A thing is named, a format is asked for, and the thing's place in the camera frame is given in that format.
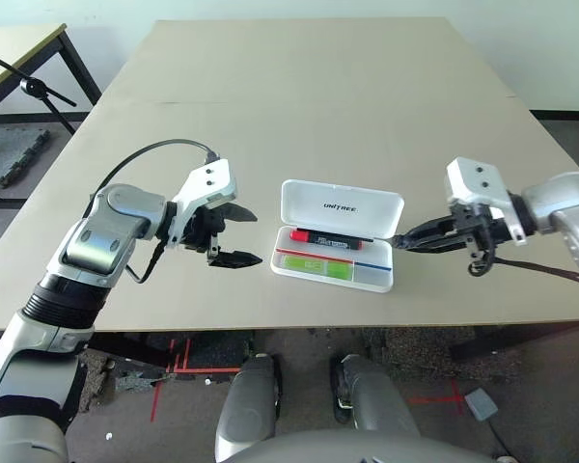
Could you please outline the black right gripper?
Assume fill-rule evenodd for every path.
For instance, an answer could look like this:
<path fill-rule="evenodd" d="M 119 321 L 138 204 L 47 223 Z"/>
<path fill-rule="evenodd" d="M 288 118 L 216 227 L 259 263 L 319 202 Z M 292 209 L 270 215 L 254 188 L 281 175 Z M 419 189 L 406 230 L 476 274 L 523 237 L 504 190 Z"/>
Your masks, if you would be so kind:
<path fill-rule="evenodd" d="M 508 241 L 505 221 L 495 219 L 485 204 L 453 204 L 451 213 L 396 234 L 393 241 L 408 252 L 448 253 L 466 247 L 470 254 L 487 252 Z"/>

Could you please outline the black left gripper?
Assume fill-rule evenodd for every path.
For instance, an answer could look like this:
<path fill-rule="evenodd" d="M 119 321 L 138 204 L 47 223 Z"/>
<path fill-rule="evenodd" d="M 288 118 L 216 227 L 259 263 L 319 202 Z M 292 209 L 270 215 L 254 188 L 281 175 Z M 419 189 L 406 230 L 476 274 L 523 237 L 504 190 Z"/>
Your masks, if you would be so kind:
<path fill-rule="evenodd" d="M 220 251 L 218 234 L 225 230 L 225 220 L 233 222 L 257 222 L 257 216 L 238 204 L 222 204 L 219 208 L 198 207 L 186 223 L 179 238 L 179 245 L 197 253 L 207 253 L 209 266 L 240 269 L 262 263 L 262 259 L 247 252 Z"/>

